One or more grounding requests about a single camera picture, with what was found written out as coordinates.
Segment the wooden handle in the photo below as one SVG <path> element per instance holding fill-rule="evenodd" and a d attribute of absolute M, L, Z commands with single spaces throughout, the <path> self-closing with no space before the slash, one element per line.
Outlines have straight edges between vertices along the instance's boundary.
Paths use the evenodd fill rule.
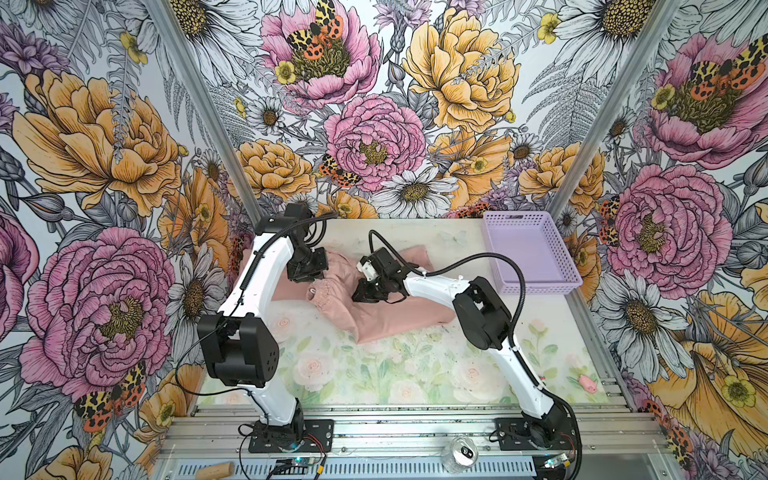
<path fill-rule="evenodd" d="M 194 480 L 219 480 L 219 478 L 226 478 L 233 475 L 234 472 L 234 463 L 220 463 L 219 465 L 211 465 L 210 467 L 201 468 L 194 474 Z"/>

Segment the pink cloth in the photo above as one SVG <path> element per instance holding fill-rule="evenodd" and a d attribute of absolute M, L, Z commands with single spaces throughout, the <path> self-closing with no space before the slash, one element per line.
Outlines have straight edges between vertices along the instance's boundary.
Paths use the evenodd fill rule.
<path fill-rule="evenodd" d="M 427 249 L 423 245 L 401 252 L 403 258 L 427 270 L 433 270 Z M 243 252 L 241 270 L 250 251 Z M 372 342 L 409 330 L 450 323 L 455 318 L 452 309 L 424 298 L 410 296 L 394 305 L 384 302 L 356 303 L 352 294 L 362 274 L 357 271 L 358 260 L 341 253 L 327 252 L 328 270 L 325 278 L 312 283 L 294 283 L 283 271 L 272 300 L 309 300 L 334 325 L 352 332 L 357 343 Z M 401 298 L 390 295 L 389 301 Z"/>

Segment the lavender mesh tray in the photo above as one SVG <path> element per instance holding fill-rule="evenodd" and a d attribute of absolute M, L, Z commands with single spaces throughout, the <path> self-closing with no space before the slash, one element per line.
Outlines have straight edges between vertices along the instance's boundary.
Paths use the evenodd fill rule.
<path fill-rule="evenodd" d="M 526 294 L 561 294 L 582 284 L 581 276 L 547 212 L 493 211 L 483 216 L 488 251 L 513 259 L 525 276 Z M 520 282 L 507 263 L 491 260 L 499 293 L 520 293 Z"/>

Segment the floral tablecloth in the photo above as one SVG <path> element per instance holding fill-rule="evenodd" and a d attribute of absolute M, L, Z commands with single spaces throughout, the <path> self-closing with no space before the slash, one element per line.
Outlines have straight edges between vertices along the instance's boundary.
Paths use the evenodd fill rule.
<path fill-rule="evenodd" d="M 481 225 L 482 220 L 332 220 L 323 246 L 362 254 L 367 243 L 360 239 L 376 228 L 395 248 L 414 239 L 428 245 L 440 267 L 484 250 Z M 485 260 L 452 273 L 462 274 L 491 278 Z M 511 308 L 517 303 L 517 296 L 502 299 Z M 280 344 L 278 373 L 305 406 L 516 403 L 491 355 L 467 342 L 458 320 L 361 345 L 309 302 L 272 302 L 264 320 Z M 563 296 L 528 296 L 515 332 L 550 389 L 569 402 L 607 402 Z M 221 388 L 215 379 L 204 384 L 204 392 Z M 232 392 L 201 397 L 199 404 L 247 402 Z"/>

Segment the wire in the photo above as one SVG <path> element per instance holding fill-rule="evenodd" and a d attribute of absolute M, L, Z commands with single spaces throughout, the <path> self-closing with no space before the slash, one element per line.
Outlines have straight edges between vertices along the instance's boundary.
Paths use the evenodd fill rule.
<path fill-rule="evenodd" d="M 547 389 L 542 389 L 541 393 L 545 394 L 549 398 L 551 398 L 555 403 L 563 406 L 567 411 L 568 414 L 571 416 L 571 425 L 573 426 L 573 433 L 574 437 L 576 438 L 576 456 L 574 458 L 574 469 L 573 472 L 571 472 L 571 475 L 568 477 L 568 480 L 574 480 L 576 476 L 579 473 L 579 470 L 581 470 L 581 458 L 583 456 L 583 448 L 584 446 L 581 444 L 581 433 L 578 429 L 578 421 L 576 420 L 576 414 L 574 413 L 573 407 L 566 402 L 565 400 L 561 399 L 554 393 L 550 392 Z"/>
<path fill-rule="evenodd" d="M 326 235 L 326 228 L 327 228 L 327 222 L 323 220 L 323 226 L 320 228 L 320 236 L 317 237 L 317 240 L 313 240 L 311 243 L 308 243 L 307 246 L 309 248 L 317 247 L 321 241 L 323 241 L 323 238 Z"/>
<path fill-rule="evenodd" d="M 416 275 L 420 275 L 420 276 L 421 275 L 425 275 L 424 272 L 422 272 L 421 270 L 417 270 L 416 268 L 411 266 L 411 264 L 408 263 L 406 261 L 406 259 L 404 259 L 402 257 L 402 255 L 400 255 L 400 252 L 395 250 L 395 247 L 393 247 L 388 241 L 386 241 L 386 239 L 384 237 L 382 237 L 382 235 L 379 232 L 377 232 L 376 230 L 370 230 L 368 232 L 368 247 L 371 250 L 371 253 L 373 253 L 373 237 L 374 236 L 376 238 L 378 238 L 381 241 L 381 243 L 384 243 L 384 246 L 387 248 L 387 250 L 389 250 L 392 253 L 392 255 L 394 255 L 397 258 L 397 260 L 399 260 L 400 263 L 402 263 L 406 268 L 411 270 Z M 515 271 L 515 273 L 518 276 L 518 280 L 520 282 L 520 294 L 519 294 L 519 297 L 518 297 L 518 306 L 517 306 L 517 308 L 515 308 L 515 313 L 512 314 L 512 318 L 511 318 L 511 321 L 510 321 L 509 342 L 510 342 L 510 345 L 511 345 L 512 333 L 514 332 L 515 327 L 518 324 L 518 319 L 520 318 L 520 314 L 523 311 L 523 305 L 525 304 L 525 277 L 523 276 L 522 270 L 520 270 L 520 267 L 518 266 L 518 264 L 516 264 L 514 262 L 513 259 L 511 259 L 511 258 L 509 258 L 509 257 L 507 257 L 505 255 L 501 255 L 500 253 L 495 253 L 495 252 L 475 253 L 474 255 L 470 255 L 469 257 L 462 258 L 458 262 L 455 262 L 455 263 L 452 263 L 451 265 L 448 265 L 446 268 L 442 268 L 442 269 L 436 270 L 434 272 L 428 272 L 426 274 L 426 276 L 442 275 L 443 273 L 447 273 L 447 272 L 455 269 L 457 266 L 461 266 L 461 265 L 463 265 L 463 264 L 465 264 L 467 262 L 471 262 L 473 260 L 477 260 L 478 258 L 485 258 L 485 257 L 487 257 L 487 258 L 496 258 L 496 259 L 499 259 L 499 260 L 501 260 L 503 262 L 506 262 Z"/>
<path fill-rule="evenodd" d="M 264 245 L 261 246 L 259 251 L 257 251 L 254 254 L 253 262 L 251 262 L 250 266 L 248 267 L 248 271 L 245 273 L 245 276 L 243 277 L 243 281 L 240 282 L 240 289 L 245 290 L 246 288 L 248 288 L 248 285 L 250 284 L 250 279 L 253 278 L 253 275 L 256 272 L 256 267 L 259 265 L 259 261 L 262 259 L 265 252 L 273 245 L 273 243 L 277 242 L 280 238 L 285 237 L 291 230 L 295 228 L 303 227 L 304 225 L 310 225 L 312 223 L 324 222 L 328 219 L 336 218 L 338 216 L 339 216 L 338 212 L 330 212 L 329 214 L 321 215 L 319 217 L 312 217 L 312 218 L 306 218 L 304 220 L 299 220 L 298 222 L 292 223 L 289 226 L 283 228 L 282 230 L 279 230 L 277 233 L 272 235 L 266 242 L 264 242 Z"/>

